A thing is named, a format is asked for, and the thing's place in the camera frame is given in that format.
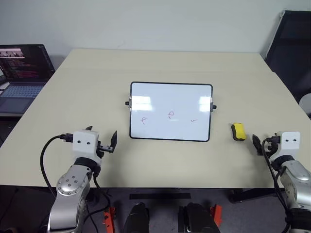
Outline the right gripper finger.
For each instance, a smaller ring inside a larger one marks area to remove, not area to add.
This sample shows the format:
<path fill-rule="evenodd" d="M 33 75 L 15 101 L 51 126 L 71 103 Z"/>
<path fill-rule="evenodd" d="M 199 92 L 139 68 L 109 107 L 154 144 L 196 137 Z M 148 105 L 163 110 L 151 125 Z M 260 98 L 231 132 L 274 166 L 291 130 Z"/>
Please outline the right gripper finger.
<path fill-rule="evenodd" d="M 257 155 L 262 156 L 261 140 L 255 134 L 252 134 L 252 142 L 257 151 Z"/>

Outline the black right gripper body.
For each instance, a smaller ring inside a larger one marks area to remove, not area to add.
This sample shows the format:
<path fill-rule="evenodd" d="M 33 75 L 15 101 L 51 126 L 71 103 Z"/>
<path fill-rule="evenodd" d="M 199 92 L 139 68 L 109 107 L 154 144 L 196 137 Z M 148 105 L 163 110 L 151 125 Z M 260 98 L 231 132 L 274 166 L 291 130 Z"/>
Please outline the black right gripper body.
<path fill-rule="evenodd" d="M 272 156 L 278 150 L 278 145 L 280 143 L 280 136 L 277 133 L 267 137 L 261 143 L 261 151 L 264 156 Z"/>

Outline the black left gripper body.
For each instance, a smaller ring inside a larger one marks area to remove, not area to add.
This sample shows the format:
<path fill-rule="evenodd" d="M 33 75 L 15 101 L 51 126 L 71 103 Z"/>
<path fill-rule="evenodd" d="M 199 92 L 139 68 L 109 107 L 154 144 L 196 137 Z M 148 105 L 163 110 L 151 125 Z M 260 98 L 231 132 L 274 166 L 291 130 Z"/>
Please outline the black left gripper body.
<path fill-rule="evenodd" d="M 114 147 L 113 146 L 103 146 L 101 144 L 101 141 L 98 141 L 97 147 L 96 147 L 96 154 L 99 158 L 103 158 L 104 153 L 109 152 L 113 153 L 114 152 Z"/>

